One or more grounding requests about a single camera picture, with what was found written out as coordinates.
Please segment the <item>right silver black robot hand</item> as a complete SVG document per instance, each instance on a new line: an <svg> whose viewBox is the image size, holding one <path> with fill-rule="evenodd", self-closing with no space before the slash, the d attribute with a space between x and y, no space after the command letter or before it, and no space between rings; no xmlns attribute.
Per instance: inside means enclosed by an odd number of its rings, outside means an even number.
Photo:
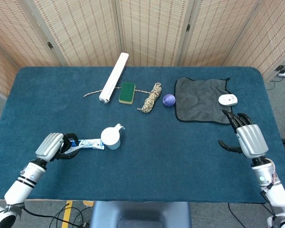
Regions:
<svg viewBox="0 0 285 228"><path fill-rule="evenodd" d="M242 153L249 159L265 156L269 148L259 126L245 113L234 114L225 109L223 114L229 120L239 142L238 147L226 145L219 140L219 145L226 151Z"/></svg>

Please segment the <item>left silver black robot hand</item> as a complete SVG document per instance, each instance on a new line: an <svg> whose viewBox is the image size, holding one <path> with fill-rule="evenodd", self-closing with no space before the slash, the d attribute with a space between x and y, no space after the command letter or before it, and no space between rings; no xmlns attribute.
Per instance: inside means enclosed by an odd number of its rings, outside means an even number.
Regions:
<svg viewBox="0 0 285 228"><path fill-rule="evenodd" d="M50 133L37 148L35 152L37 158L47 163L55 159L68 160L74 158L78 154L79 149L75 148L67 153L72 146L69 139L73 139L75 145L79 146L78 137L74 133Z"/></svg>

